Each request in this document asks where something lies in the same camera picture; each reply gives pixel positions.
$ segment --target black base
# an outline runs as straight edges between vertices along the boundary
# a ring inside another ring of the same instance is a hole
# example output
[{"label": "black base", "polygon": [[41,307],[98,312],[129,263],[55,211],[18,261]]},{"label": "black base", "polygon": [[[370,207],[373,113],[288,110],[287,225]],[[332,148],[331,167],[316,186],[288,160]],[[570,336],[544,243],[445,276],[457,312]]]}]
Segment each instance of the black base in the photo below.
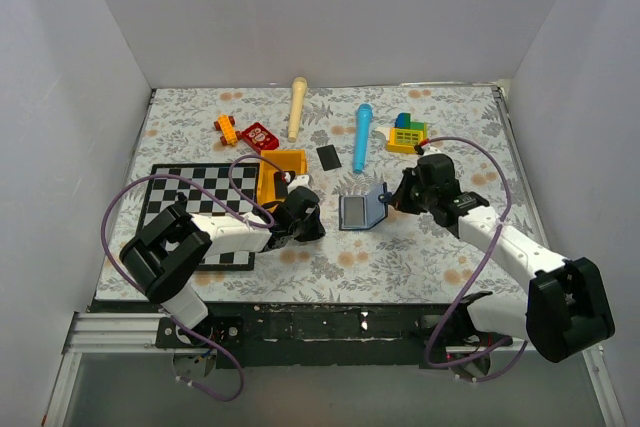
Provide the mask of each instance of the black base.
[{"label": "black base", "polygon": [[[425,368],[423,351],[428,335],[420,328],[420,319],[425,315],[442,315],[447,305],[220,302],[207,303],[207,307],[214,313],[214,319],[229,323],[235,318],[242,322],[237,340],[229,341],[227,337],[220,343],[247,367],[335,364]],[[94,301],[90,312],[140,313],[157,309],[143,302]],[[161,324],[159,335],[168,326]],[[498,339],[499,336],[494,336],[494,342]],[[441,344],[433,350],[432,361],[443,362],[445,356]],[[223,356],[218,360],[218,368],[233,367]]]},{"label": "black base", "polygon": [[[198,325],[198,333],[226,348],[239,347],[242,345],[244,335],[243,324],[242,317],[215,317],[211,319],[211,322],[207,322],[207,319],[201,322]],[[181,337],[186,337],[189,343],[185,344]],[[158,349],[208,347],[204,342],[187,336],[168,317],[160,319],[158,323],[155,345]]]}]

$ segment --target gray screen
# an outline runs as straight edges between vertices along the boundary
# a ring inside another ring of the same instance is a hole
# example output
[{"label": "gray screen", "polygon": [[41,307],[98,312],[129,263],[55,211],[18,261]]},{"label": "gray screen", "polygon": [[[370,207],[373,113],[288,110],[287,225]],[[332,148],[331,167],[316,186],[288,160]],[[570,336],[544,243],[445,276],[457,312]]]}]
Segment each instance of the gray screen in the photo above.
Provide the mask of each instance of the gray screen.
[{"label": "gray screen", "polygon": [[344,227],[365,227],[364,197],[344,197],[342,209]]}]

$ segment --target white panel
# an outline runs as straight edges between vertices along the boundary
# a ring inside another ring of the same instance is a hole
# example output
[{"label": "white panel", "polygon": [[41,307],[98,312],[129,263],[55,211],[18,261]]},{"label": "white panel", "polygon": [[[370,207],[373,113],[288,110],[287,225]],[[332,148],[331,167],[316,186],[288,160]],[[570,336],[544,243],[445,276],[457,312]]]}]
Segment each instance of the white panel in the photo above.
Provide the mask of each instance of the white panel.
[{"label": "white panel", "polygon": [[106,0],[153,87],[511,78],[555,0]]},{"label": "white panel", "polygon": [[149,87],[104,0],[0,0],[0,424],[40,425]]},{"label": "white panel", "polygon": [[518,148],[553,247],[591,258],[616,322],[605,361],[640,424],[640,2],[558,0],[512,83]]}]

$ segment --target cable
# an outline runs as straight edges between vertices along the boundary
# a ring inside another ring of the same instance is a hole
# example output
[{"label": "cable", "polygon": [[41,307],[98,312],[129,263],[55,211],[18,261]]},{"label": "cable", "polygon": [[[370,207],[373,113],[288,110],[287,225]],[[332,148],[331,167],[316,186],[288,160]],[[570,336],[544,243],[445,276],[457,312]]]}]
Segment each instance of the cable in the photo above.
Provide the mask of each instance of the cable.
[{"label": "cable", "polygon": [[[273,227],[273,225],[275,223],[271,213],[268,210],[264,209],[262,206],[260,206],[253,199],[251,199],[251,198],[247,197],[246,195],[244,195],[240,191],[240,189],[238,189],[238,187],[236,186],[235,182],[233,181],[232,175],[231,175],[232,172],[233,172],[233,169],[238,165],[238,163],[240,161],[242,161],[244,159],[248,159],[248,158],[264,160],[265,162],[269,163],[270,165],[272,165],[273,167],[278,169],[278,171],[280,171],[280,172],[283,172],[283,171],[282,171],[282,169],[280,169],[280,167],[278,167],[276,164],[274,164],[271,160],[266,159],[264,157],[261,157],[259,155],[245,155],[245,156],[242,156],[239,159],[237,159],[235,162],[233,162],[231,164],[231,166],[229,167],[229,184],[231,185],[231,187],[243,199],[248,201],[253,207],[255,207],[258,210],[260,210],[266,216],[266,218],[268,219],[268,223],[266,223],[266,224],[259,223],[259,222],[253,222],[253,221],[247,221],[246,223],[248,223],[252,227],[268,229],[270,227]],[[155,179],[173,179],[173,180],[178,180],[178,181],[184,182],[184,183],[190,185],[191,187],[196,188],[197,190],[202,192],[204,195],[209,197],[212,201],[214,201],[216,204],[218,204],[220,207],[222,207],[231,216],[235,217],[236,219],[238,219],[238,220],[240,220],[242,222],[245,221],[245,219],[243,219],[242,216],[240,216],[240,214],[238,214],[237,212],[235,212],[234,210],[229,208],[226,204],[221,202],[220,199],[218,199],[215,195],[213,195],[211,192],[206,190],[204,187],[202,187],[201,185],[195,183],[191,179],[187,179],[187,178],[181,177],[179,175],[173,175],[173,174],[147,175],[147,176],[142,177],[140,179],[134,180],[130,184],[126,185],[120,192],[118,192],[116,194],[116,196],[113,198],[113,200],[111,200],[111,202],[107,206],[107,209],[105,210],[104,216],[102,217],[102,223],[100,224],[100,241],[102,243],[102,249],[104,250],[104,253],[107,256],[107,259],[109,259],[109,262],[111,262],[111,265],[113,266],[113,268],[116,269],[116,271],[124,278],[124,280],[126,280],[133,288],[135,288],[138,292],[140,292],[143,295],[144,295],[144,292],[142,291],[140,286],[125,272],[124,268],[122,268],[120,265],[118,265],[118,262],[116,261],[115,257],[111,253],[111,250],[109,250],[109,242],[107,241],[107,223],[109,221],[109,217],[111,216],[111,212],[113,211],[113,209],[116,206],[116,204],[118,203],[118,201],[124,196],[124,194],[126,194],[132,188],[134,188],[135,186],[137,186],[137,185],[139,185],[139,184],[141,184],[143,182],[148,182],[150,180],[155,180]],[[224,395],[221,395],[221,394],[215,392],[214,390],[210,389],[209,387],[207,387],[205,385],[202,385],[202,384],[199,384],[198,382],[194,382],[194,381],[190,380],[187,377],[179,376],[178,379],[181,380],[182,382],[185,382],[189,386],[193,386],[193,387],[201,390],[202,392],[210,395],[214,399],[219,400],[221,402],[230,402],[230,401],[238,398],[238,396],[244,390],[244,383],[245,383],[244,371],[242,370],[242,366],[240,365],[240,362],[238,362],[238,360],[233,356],[233,354],[231,352],[229,352],[227,349],[225,349],[221,345],[217,344],[213,340],[207,339],[206,337],[198,334],[197,332],[194,332],[193,330],[187,328],[186,326],[184,326],[175,317],[169,316],[169,318],[173,321],[174,324],[176,324],[184,332],[186,332],[187,335],[190,335],[191,337],[196,338],[196,339],[200,340],[201,342],[206,343],[212,349],[216,349],[217,351],[219,351],[223,355],[225,355],[231,361],[231,363],[235,366],[235,368],[238,370],[238,375],[240,377],[240,385],[239,385],[238,389],[236,390],[236,392],[234,392],[231,396],[224,396]]]},{"label": "cable", "polygon": [[467,354],[467,355],[475,354],[476,352],[478,352],[478,351],[480,350],[480,347],[482,347],[482,340],[479,340],[479,341],[478,341],[478,344],[477,344],[475,347],[476,347],[476,350],[474,350],[474,351],[472,351],[472,352],[469,352],[469,354]]},{"label": "cable", "polygon": [[202,354],[202,355],[200,356],[200,359],[201,359],[201,360],[206,359],[207,357],[209,357],[209,356],[213,353],[213,351],[214,351],[214,350],[215,350],[215,349],[214,349],[213,347],[211,347],[209,350],[207,350],[204,354]]},{"label": "cable", "polygon": [[[447,321],[449,320],[449,318],[451,317],[453,312],[458,307],[458,304],[460,304],[460,302],[462,301],[464,296],[467,294],[469,289],[471,289],[471,286],[473,285],[473,283],[478,279],[478,277],[480,276],[480,274],[482,273],[484,268],[489,263],[489,260],[491,259],[491,256],[493,255],[493,251],[495,250],[496,245],[498,244],[498,240],[500,238],[500,234],[502,233],[502,229],[504,228],[503,222],[507,218],[507,215],[509,215],[509,212],[511,211],[511,207],[513,205],[512,198],[511,198],[511,190],[509,189],[509,183],[507,182],[507,177],[505,176],[502,168],[500,167],[500,164],[498,164],[498,161],[495,159],[495,157],[493,157],[493,155],[491,155],[486,149],[484,149],[482,146],[480,146],[476,142],[474,142],[472,140],[464,139],[462,137],[444,136],[444,137],[436,137],[436,138],[433,138],[433,139],[425,139],[424,141],[420,142],[420,145],[424,146],[424,145],[426,145],[428,143],[431,143],[431,142],[439,142],[439,141],[444,141],[444,140],[454,140],[454,141],[457,141],[457,142],[462,142],[462,143],[465,143],[467,145],[470,145],[470,146],[474,147],[475,149],[479,150],[482,154],[485,155],[485,157],[487,157],[491,161],[493,166],[496,168],[496,170],[498,172],[498,175],[500,176],[500,180],[502,181],[502,185],[504,186],[504,191],[505,191],[505,195],[506,195],[507,204],[505,206],[504,211],[502,212],[502,214],[499,217],[500,224],[498,224],[498,226],[496,227],[496,232],[495,232],[493,238],[491,239],[491,242],[489,243],[489,247],[487,248],[487,251],[485,252],[484,257],[482,258],[482,260],[478,264],[478,267],[476,267],[476,270],[473,272],[471,277],[467,280],[467,282],[464,284],[462,289],[460,289],[460,292],[458,293],[456,298],[453,300],[453,302],[449,305],[449,307],[445,311],[444,315],[440,318],[440,321],[438,322],[438,324],[436,325],[435,329],[433,330],[433,333],[429,337],[429,340],[427,342],[427,346],[426,346],[425,351],[424,351],[424,357],[425,357],[425,361],[426,361],[427,365],[429,365],[430,367],[433,367],[435,369],[448,369],[450,367],[455,367],[457,365],[466,364],[468,362],[471,362],[473,360],[479,359],[481,357],[484,357],[484,356],[490,354],[491,352],[493,352],[494,350],[496,350],[499,347],[502,347],[503,345],[505,345],[507,342],[509,342],[511,340],[508,337],[503,337],[502,339],[500,339],[495,344],[493,344],[491,346],[487,346],[487,348],[485,350],[483,350],[482,352],[477,352],[477,353],[470,354],[470,355],[468,355],[468,356],[466,356],[466,357],[464,357],[462,359],[456,359],[456,360],[452,360],[450,362],[442,362],[442,363],[439,363],[439,364],[431,362],[431,351],[433,350],[433,346],[435,345],[436,340],[438,339],[438,336],[442,332],[442,329],[444,328],[444,325],[447,323]],[[486,382],[488,380],[492,380],[492,379],[498,378],[501,375],[505,374],[507,371],[509,371],[515,365],[515,363],[518,361],[518,359],[524,353],[526,347],[527,347],[527,342],[525,341],[523,343],[522,348],[520,349],[520,351],[516,354],[516,356],[512,359],[511,362],[509,362],[509,364],[504,369],[502,369],[499,372],[496,372],[494,374],[490,374],[490,375],[487,375],[485,377],[482,377],[482,378],[479,378],[479,379],[475,379],[475,381],[477,381],[477,382]]]},{"label": "cable", "polygon": [[[236,185],[235,181],[233,180],[233,177],[231,176],[233,169],[236,168],[236,166],[242,162],[243,160],[247,160],[247,159],[259,159],[262,160],[264,162],[266,162],[267,164],[275,167],[278,172],[280,172],[283,175],[284,178],[284,170],[282,170],[280,167],[278,167],[273,161],[267,159],[266,157],[262,157],[261,155],[256,155],[256,154],[247,154],[247,155],[243,155],[242,157],[238,157],[236,160],[233,161],[233,163],[231,164],[231,167],[229,167],[229,185],[231,186],[231,188],[233,190],[236,191],[236,193],[244,200],[248,201],[251,203],[251,205],[253,206],[257,206],[257,204],[253,201],[253,199],[251,199],[250,197],[246,196],[245,194],[242,193],[242,191],[238,188],[238,186]],[[262,206],[260,206],[260,211],[261,212],[269,212],[267,209],[263,208]],[[273,222],[273,217],[271,216],[271,213],[269,213],[269,218],[271,218],[272,222]]]}]

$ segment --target yellow toy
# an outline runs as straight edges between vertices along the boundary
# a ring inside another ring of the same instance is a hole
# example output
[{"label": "yellow toy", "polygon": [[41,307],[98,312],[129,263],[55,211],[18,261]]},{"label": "yellow toy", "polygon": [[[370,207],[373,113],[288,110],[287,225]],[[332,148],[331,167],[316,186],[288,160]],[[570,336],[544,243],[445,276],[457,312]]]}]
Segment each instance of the yellow toy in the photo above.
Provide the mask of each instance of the yellow toy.
[{"label": "yellow toy", "polygon": [[[293,170],[296,175],[307,173],[307,157],[304,150],[263,150],[260,154],[273,161],[285,172]],[[260,173],[258,174],[257,199],[260,205],[274,200],[282,200],[276,197],[276,187],[273,174],[275,167],[266,162],[260,162]]]},{"label": "yellow toy", "polygon": [[220,143],[222,145],[236,145],[238,139],[241,137],[240,132],[236,132],[233,126],[236,125],[236,120],[232,116],[221,115],[213,123],[216,130],[222,131],[220,136]]},{"label": "yellow toy", "polygon": [[394,127],[378,127],[376,132],[384,135],[389,152],[399,154],[415,154],[413,146],[428,138],[427,124],[412,122],[411,114],[408,113],[398,115]]},{"label": "yellow toy", "polygon": [[419,144],[425,139],[422,130],[410,129],[391,129],[387,142],[387,150],[389,152],[398,152],[401,154],[415,154],[413,146]]}]

